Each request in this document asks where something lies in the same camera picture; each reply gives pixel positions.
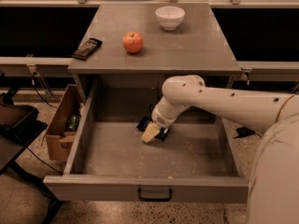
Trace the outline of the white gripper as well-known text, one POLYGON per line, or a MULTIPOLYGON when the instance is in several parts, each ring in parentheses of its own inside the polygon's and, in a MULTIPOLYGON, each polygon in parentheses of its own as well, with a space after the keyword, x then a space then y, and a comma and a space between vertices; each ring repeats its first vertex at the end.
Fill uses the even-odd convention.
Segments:
POLYGON ((178 118, 178 116, 185 112, 190 107, 188 105, 175 105, 170 103, 166 98, 162 98, 154 107, 151 113, 151 119, 146 130, 141 136, 144 143, 148 143, 160 132, 160 127, 169 128, 178 118))

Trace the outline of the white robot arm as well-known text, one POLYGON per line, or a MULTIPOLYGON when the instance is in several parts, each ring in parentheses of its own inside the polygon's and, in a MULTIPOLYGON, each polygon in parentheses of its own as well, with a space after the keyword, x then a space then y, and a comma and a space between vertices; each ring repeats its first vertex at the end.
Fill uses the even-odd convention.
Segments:
POLYGON ((247 224, 299 224, 299 96, 211 88, 196 75, 170 77, 143 132, 148 143, 189 107, 263 135, 249 181, 247 224))

